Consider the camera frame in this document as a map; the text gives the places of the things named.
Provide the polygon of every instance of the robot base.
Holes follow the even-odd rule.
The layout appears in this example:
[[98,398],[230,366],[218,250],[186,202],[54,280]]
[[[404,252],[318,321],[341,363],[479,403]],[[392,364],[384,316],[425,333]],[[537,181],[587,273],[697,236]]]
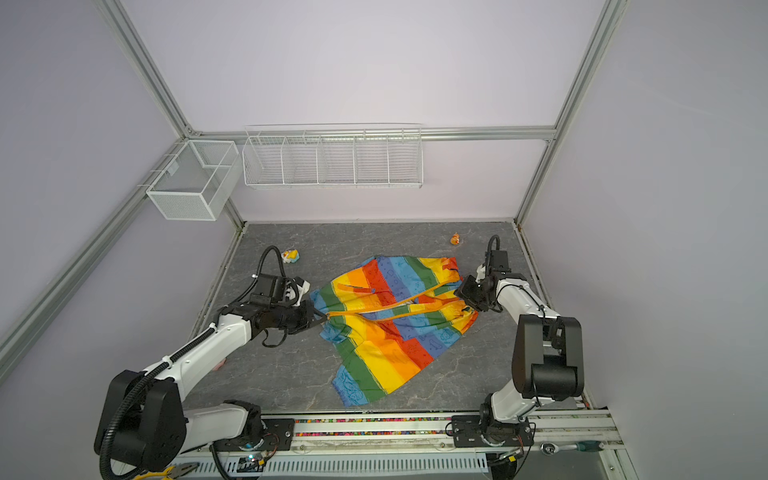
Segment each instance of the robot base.
[[[264,441],[253,450],[271,451],[275,448],[275,442],[277,442],[278,452],[290,450],[293,427],[296,424],[294,419],[265,419],[263,424],[266,427],[263,430]],[[237,439],[224,439],[216,442],[216,450],[219,452],[247,452],[250,449],[242,448]]]
[[456,447],[524,446],[533,445],[533,430],[528,420],[503,423],[493,416],[491,395],[480,407],[480,415],[454,415],[453,444]]

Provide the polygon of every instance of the black cable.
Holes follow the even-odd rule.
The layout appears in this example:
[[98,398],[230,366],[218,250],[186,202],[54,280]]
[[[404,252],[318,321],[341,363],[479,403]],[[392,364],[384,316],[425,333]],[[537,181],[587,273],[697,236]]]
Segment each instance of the black cable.
[[261,258],[259,258],[259,266],[256,268],[256,276],[259,276],[261,274],[261,267],[264,265],[264,260],[266,260],[266,255],[271,250],[277,255],[277,265],[280,267],[280,276],[285,277],[286,269],[283,266],[283,256],[282,256],[282,254],[280,254],[280,249],[275,247],[274,245],[269,245],[261,253]]
[[279,306],[292,306],[294,303],[296,303],[296,299],[299,298],[299,287],[296,286],[296,282],[293,281],[292,278],[288,279],[288,286],[291,290],[293,290],[293,298],[284,300],[281,302],[277,302],[277,305]]
[[[209,336],[213,335],[214,329],[209,328],[206,331],[202,332],[199,336],[192,339],[191,342],[189,342],[187,345],[181,347],[178,351],[176,351],[173,355],[170,356],[170,360],[172,362],[176,362],[184,356],[186,353],[188,353],[190,350],[192,350],[194,347],[200,345],[203,340],[208,338]],[[112,470],[112,445],[114,444],[114,437],[118,434],[118,429],[120,428],[120,424],[123,422],[123,419],[125,418],[125,414],[128,412],[128,410],[131,409],[131,407],[134,405],[136,400],[138,399],[139,395],[147,388],[149,383],[154,379],[154,377],[161,374],[161,372],[165,369],[170,367],[170,364],[168,362],[162,362],[160,365],[156,366],[151,372],[147,373],[142,377],[134,386],[134,388],[131,389],[128,394],[123,397],[123,401],[121,402],[120,406],[118,406],[118,409],[115,410],[114,415],[112,416],[112,420],[107,425],[107,429],[104,431],[104,436],[101,438],[101,448],[99,449],[99,456],[98,456],[98,466],[99,466],[99,473],[101,474],[101,477],[104,480],[128,480],[129,478],[133,478],[138,475],[142,475],[146,470],[143,468],[134,468],[128,473],[124,473],[123,475],[117,475]]]
[[282,340],[280,340],[280,342],[279,342],[279,343],[277,343],[277,344],[275,344],[275,345],[267,345],[267,344],[266,344],[266,339],[270,338],[270,333],[267,331],[267,329],[264,329],[264,333],[265,333],[266,335],[264,336],[264,340],[262,340],[262,341],[261,341],[261,344],[262,344],[263,346],[265,346],[266,348],[268,348],[268,349],[273,349],[273,348],[275,348],[275,347],[278,347],[278,346],[281,346],[281,345],[283,345],[283,342],[285,342],[285,341],[286,341],[286,338],[288,338],[288,329],[287,329],[287,328],[285,328],[285,329],[283,329],[283,339],[282,339]]
[[276,433],[267,433],[265,436],[267,435],[272,435],[273,437],[275,437],[275,448],[272,449],[272,452],[264,459],[265,462],[275,456],[275,454],[277,453],[277,447],[280,446],[280,437],[278,437]]
[[[525,445],[523,445],[523,439],[520,437],[520,435],[518,435],[518,442],[520,442],[520,451],[522,452],[525,450]],[[513,452],[515,452],[515,450],[510,450],[505,454],[498,453],[496,454],[496,460],[491,460],[488,464],[491,466],[502,465],[509,460],[509,457],[514,456]]]
[[237,302],[240,302],[242,299],[244,299],[245,296],[248,293],[250,293],[251,290],[253,290],[253,288],[256,286],[256,282],[258,282],[258,281],[259,281],[259,276],[258,275],[254,275],[253,276],[253,280],[251,280],[250,285],[248,286],[248,288],[246,288],[244,292],[242,292],[240,295],[238,295],[237,298],[235,300],[232,300],[230,303],[237,303]]
[[538,390],[536,390],[536,380],[533,378],[533,368],[531,368],[531,385],[533,385],[533,395],[536,397],[536,408],[541,408],[541,400],[538,399]]
[[498,235],[494,235],[491,237],[490,240],[488,240],[488,249],[485,251],[485,275],[489,275],[490,271],[489,268],[491,266],[491,248],[493,247],[493,240],[496,240],[496,250],[499,249],[501,246],[501,240],[498,238]]
[[499,249],[501,246],[502,241],[498,238],[498,235],[493,235],[490,240],[488,240],[488,252],[491,251],[491,246],[493,245],[493,240],[496,240],[496,250]]
[[523,458],[522,462],[520,462],[520,465],[518,466],[517,471],[515,472],[515,475],[512,478],[518,476],[518,473],[520,473],[520,471],[522,470],[523,465],[525,465],[525,461],[528,460],[528,457],[531,455],[531,447],[533,446],[536,440],[536,423],[530,422],[530,424],[533,425],[533,431],[531,433],[531,444],[528,446],[528,451],[525,453],[525,457]]
[[488,462],[488,466],[489,467],[498,467],[499,465],[504,465],[505,463],[509,462],[509,457],[511,457],[511,456],[513,456],[513,455],[509,455],[509,456],[506,456],[504,458],[499,458],[499,455],[497,455],[496,460],[490,460]]
[[542,318],[542,319],[544,319],[544,318],[546,318],[546,317],[547,317],[547,310],[546,310],[546,309],[547,309],[547,306],[546,306],[546,305],[544,305],[544,304],[540,304],[539,302],[537,302],[537,301],[536,301],[536,299],[533,297],[533,295],[531,295],[531,294],[530,294],[530,293],[529,293],[529,292],[528,292],[528,291],[527,291],[527,290],[526,290],[526,289],[525,289],[525,288],[524,288],[522,285],[517,285],[517,284],[515,284],[515,283],[507,283],[506,285],[504,285],[504,286],[503,286],[503,287],[502,287],[502,288],[501,288],[501,289],[498,291],[498,293],[496,293],[496,298],[494,298],[494,299],[493,299],[493,305],[498,305],[498,298],[501,296],[501,294],[502,294],[502,292],[504,291],[504,289],[505,289],[505,288],[507,288],[508,286],[516,286],[517,288],[519,288],[520,290],[522,290],[523,292],[525,292],[525,294],[526,294],[526,295],[528,295],[528,297],[529,297],[531,300],[533,300],[533,303],[534,303],[534,304],[537,306],[537,308],[538,308],[538,311],[539,311],[539,312],[541,312],[541,318]]
[[227,473],[224,465],[221,464],[221,458],[219,458],[219,452],[217,452],[215,445],[216,442],[211,442],[209,450],[210,454],[214,456],[214,465],[216,466],[216,470],[219,471],[219,475],[221,475],[221,478],[224,480],[234,480],[234,478],[230,477],[230,475]]

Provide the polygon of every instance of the wire shelf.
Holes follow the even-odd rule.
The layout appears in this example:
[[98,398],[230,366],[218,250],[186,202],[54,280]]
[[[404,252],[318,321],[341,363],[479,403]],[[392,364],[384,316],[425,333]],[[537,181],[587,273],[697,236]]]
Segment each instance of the wire shelf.
[[168,220],[216,220],[240,178],[233,141],[188,140],[147,189]]
[[243,146],[246,185],[290,187],[421,187],[421,134],[249,134]]

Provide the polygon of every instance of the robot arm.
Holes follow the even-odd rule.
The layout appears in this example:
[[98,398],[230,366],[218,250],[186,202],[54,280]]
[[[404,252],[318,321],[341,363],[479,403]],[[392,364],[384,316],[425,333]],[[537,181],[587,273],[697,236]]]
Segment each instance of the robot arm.
[[[94,441],[102,478],[127,480],[143,471],[161,472],[179,452],[220,439],[233,439],[243,449],[255,448],[263,440],[258,406],[229,400],[212,408],[184,410],[181,403],[216,364],[264,330],[281,329],[285,340],[324,321],[322,314],[316,318],[319,312],[304,298],[308,282],[286,277],[282,263],[280,276],[261,274],[270,251],[281,261],[276,247],[267,248],[248,289],[217,312],[216,323],[144,371],[125,370],[114,377]],[[265,346],[282,343],[265,342]],[[111,460],[137,468],[116,475]]]
[[467,276],[456,295],[476,310],[505,310],[517,325],[512,380],[488,396],[481,408],[485,434],[495,425],[496,438],[501,438],[503,431],[517,429],[505,425],[525,423],[537,408],[581,395],[581,325],[575,318],[563,317],[544,305],[531,291],[530,283],[511,272],[507,253],[499,249],[498,236],[488,242],[485,262],[478,268],[477,277]]

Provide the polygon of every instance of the white wall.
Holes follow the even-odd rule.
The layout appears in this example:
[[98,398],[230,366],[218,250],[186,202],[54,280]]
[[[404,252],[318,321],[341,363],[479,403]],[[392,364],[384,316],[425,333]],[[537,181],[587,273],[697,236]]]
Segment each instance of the white wall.
[[553,124],[604,0],[127,0],[189,122]]
[[0,334],[175,140],[88,0],[0,5]]
[[233,230],[165,220],[146,202],[0,387],[3,478],[100,478],[93,451],[109,382],[180,348]]
[[637,0],[524,225],[640,478],[764,478],[768,3]]
[[421,188],[253,190],[233,201],[244,220],[511,219],[544,152],[542,140],[424,142]]

